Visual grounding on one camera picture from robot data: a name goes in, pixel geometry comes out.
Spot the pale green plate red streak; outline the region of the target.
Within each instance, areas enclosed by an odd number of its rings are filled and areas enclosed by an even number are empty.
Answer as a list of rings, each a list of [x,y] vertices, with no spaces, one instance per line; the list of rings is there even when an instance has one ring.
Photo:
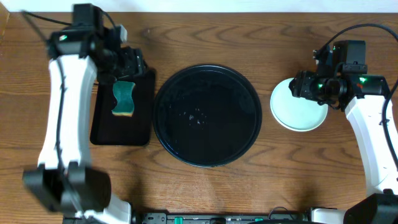
[[[293,78],[280,82],[270,98],[272,115],[283,127],[297,132],[307,132],[319,127],[326,119],[327,105],[292,96],[289,84]]]

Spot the green and yellow sponge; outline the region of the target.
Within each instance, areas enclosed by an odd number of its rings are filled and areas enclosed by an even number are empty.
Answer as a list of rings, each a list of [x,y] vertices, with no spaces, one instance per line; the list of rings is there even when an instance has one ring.
[[[134,82],[117,81],[113,85],[113,95],[116,99],[116,106],[112,109],[115,116],[128,116],[134,114],[134,100],[132,97],[135,88]]]

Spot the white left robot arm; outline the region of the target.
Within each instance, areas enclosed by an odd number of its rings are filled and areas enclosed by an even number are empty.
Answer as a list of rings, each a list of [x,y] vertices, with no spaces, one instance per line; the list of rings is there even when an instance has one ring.
[[[124,45],[123,26],[78,23],[48,42],[49,117],[37,167],[24,185],[50,212],[75,223],[139,223],[129,202],[111,190],[110,176],[92,165],[90,145],[149,142],[155,70]]]

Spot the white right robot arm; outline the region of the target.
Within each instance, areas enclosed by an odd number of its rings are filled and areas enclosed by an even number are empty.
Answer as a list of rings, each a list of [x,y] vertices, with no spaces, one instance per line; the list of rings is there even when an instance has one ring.
[[[366,198],[344,210],[313,208],[312,223],[397,223],[397,130],[390,91],[380,75],[320,76],[299,71],[290,82],[294,97],[320,105],[339,103],[349,121],[366,176]]]

